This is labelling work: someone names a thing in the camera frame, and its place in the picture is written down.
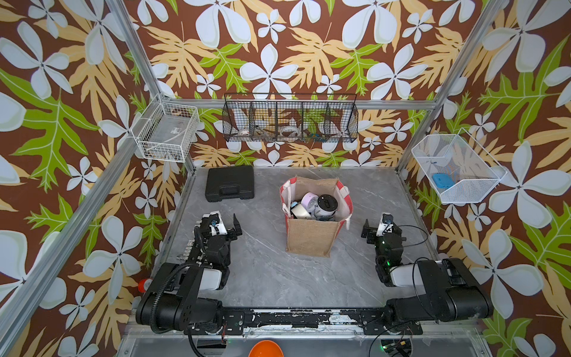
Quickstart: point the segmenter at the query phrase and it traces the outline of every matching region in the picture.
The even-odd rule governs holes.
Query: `black cable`
[[[377,335],[377,337],[374,338],[373,342],[371,342],[371,345],[369,346],[369,357],[371,357],[371,349],[373,348],[373,344],[375,343],[375,341],[377,341],[377,338],[379,338],[383,333],[387,332],[388,330],[395,328],[397,326],[401,326],[401,325],[405,325],[407,323],[412,322],[411,320],[409,321],[405,321],[405,322],[401,322],[395,325],[391,325],[390,327],[385,328],[384,330],[381,331],[380,334]]]
[[[416,284],[415,284],[415,267],[416,267],[416,263],[417,263],[420,259],[431,260],[431,259],[428,259],[428,258],[425,257],[425,256],[421,256],[420,258],[417,258],[414,263],[412,263],[412,286],[415,288],[416,298],[419,300],[420,307],[422,307],[423,310],[424,310],[424,312],[426,312],[426,313],[428,314],[428,316],[430,316],[436,323],[439,323],[438,319],[435,318],[435,317],[434,317],[430,312],[428,312],[428,310],[424,307],[423,301],[420,299],[419,292],[416,290]]]
[[[418,229],[421,230],[421,231],[424,233],[424,235],[426,236],[426,238],[424,238],[424,240],[423,240],[422,242],[420,242],[420,243],[415,243],[415,244],[409,244],[409,245],[407,245],[407,246],[403,246],[403,248],[419,246],[419,245],[423,244],[424,242],[426,242],[426,241],[428,240],[428,237],[429,237],[428,233],[427,233],[425,230],[423,230],[422,228],[420,228],[420,227],[411,226],[410,224],[403,224],[402,226],[399,226],[399,227],[414,227],[414,228],[418,228]]]
[[[190,325],[188,325],[188,342],[190,343],[190,348],[194,354],[197,355],[197,357],[204,357],[204,355],[198,351],[198,348],[194,344],[194,340],[192,339],[192,327],[190,327]]]
[[[197,242],[202,253],[206,253],[206,248],[204,247],[204,241],[202,240],[202,234],[198,226],[194,226],[194,240]]]
[[[164,280],[163,284],[161,285],[160,289],[156,292],[155,300],[152,302],[151,306],[151,318],[149,321],[149,326],[151,326],[151,330],[156,334],[164,334],[165,332],[171,331],[169,328],[160,328],[156,324],[156,312],[159,308],[159,301],[164,294],[164,291],[167,290],[168,285],[172,282],[175,276],[184,268],[190,267],[192,263],[185,263],[180,264],[178,267],[174,268],[173,271],[167,276]]]

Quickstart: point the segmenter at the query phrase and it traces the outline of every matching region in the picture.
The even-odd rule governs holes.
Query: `aluminum frame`
[[[132,28],[124,3],[122,0],[106,0],[106,2],[110,10],[117,16],[119,25],[125,34],[128,48],[133,54],[135,64],[140,69],[143,81],[150,89],[151,97],[158,95],[159,100],[167,100],[158,88],[156,78],[152,73],[151,63],[137,33]],[[483,39],[488,27],[493,23],[502,3],[503,0],[490,0],[488,2],[434,101],[356,101],[358,109],[423,109],[430,111],[420,123],[419,129],[403,153],[397,167],[398,171],[406,167],[411,157],[412,147],[422,139],[429,125],[437,118],[437,114],[450,93],[453,82],[466,67],[476,46]],[[170,100],[189,101],[188,99]],[[191,103],[198,108],[222,108],[224,105],[224,101],[220,99],[194,99],[191,100]],[[58,241],[47,250],[45,258],[38,263],[38,267],[31,272],[26,283],[14,293],[14,297],[6,304],[7,306],[3,309],[4,312],[0,320],[0,357],[4,357],[10,352],[53,280],[67,262],[67,259],[85,234],[89,224],[104,203],[124,167],[130,161],[135,152],[135,146],[134,140],[130,139],[115,154],[101,177],[95,182],[90,193],[60,232]]]
[[[121,176],[135,152],[135,141],[129,138],[103,170],[83,202],[73,213],[57,240],[48,248],[43,259],[30,272],[24,285],[17,289],[3,307],[0,319],[0,356],[10,350],[28,321],[38,308],[44,295],[81,241],[89,224],[104,204],[111,189]]]
[[[149,88],[151,98],[157,97],[159,101],[161,101],[164,96],[159,89],[159,85],[156,83],[155,75],[152,73],[151,61],[148,60],[147,53],[144,50],[139,35],[135,29],[133,29],[129,13],[127,12],[123,0],[105,0],[105,2],[117,18],[117,22],[125,35],[127,47],[129,51],[131,51],[135,65],[139,67],[143,82]]]
[[[224,99],[173,99],[163,98],[164,101],[177,102],[191,105],[201,109],[222,109]],[[256,101],[256,99],[241,99],[241,101]],[[435,101],[383,101],[383,100],[355,100],[357,109],[394,109],[394,110],[433,110],[436,108]]]
[[[458,77],[460,77],[469,61],[472,59],[472,55],[474,54],[476,47],[482,42],[484,36],[486,36],[489,27],[496,19],[497,13],[501,10],[503,3],[504,0],[490,0],[484,11],[480,14],[480,17],[478,17],[478,21],[476,21],[476,24],[468,35],[466,42],[464,42],[458,57],[456,57],[456,60],[452,64],[452,68],[448,72],[448,75],[444,79],[444,82],[436,95],[435,109],[425,115],[422,122],[420,122],[419,128],[408,143],[407,148],[404,150],[403,156],[400,158],[400,162],[397,165],[398,172],[407,166],[412,156],[412,148],[424,138],[426,131],[430,128],[432,122],[440,115],[440,111],[444,106],[444,101],[450,95],[454,82]]]

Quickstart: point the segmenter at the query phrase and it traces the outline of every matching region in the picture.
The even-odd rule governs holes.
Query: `black cylindrical object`
[[[315,217],[332,216],[337,211],[337,200],[332,195],[321,195],[317,199],[317,207],[313,214]]]

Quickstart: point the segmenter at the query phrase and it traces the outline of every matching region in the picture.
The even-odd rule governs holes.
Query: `wall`
[[[468,129],[509,170],[502,184],[482,203],[442,205],[414,160],[403,172],[439,251],[491,292],[484,335],[496,356],[571,351],[570,9],[511,2],[432,125]]]
[[[102,1],[0,1],[0,27],[5,306],[89,194],[148,94]],[[11,356],[114,355],[183,184],[180,166],[133,156]]]
[[[400,100],[434,96],[482,4],[141,0],[126,6],[168,96],[210,99],[241,92],[263,99],[263,92],[284,93],[278,98],[317,92]],[[359,142],[353,145],[240,145],[221,136],[221,113],[203,111],[204,127],[191,149],[197,165],[394,166],[418,120],[414,113],[381,119],[385,114],[367,111],[360,112]]]

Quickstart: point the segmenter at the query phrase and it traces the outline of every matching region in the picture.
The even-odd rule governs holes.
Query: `orange object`
[[[248,357],[284,357],[284,353],[274,341],[264,340],[252,348]]]

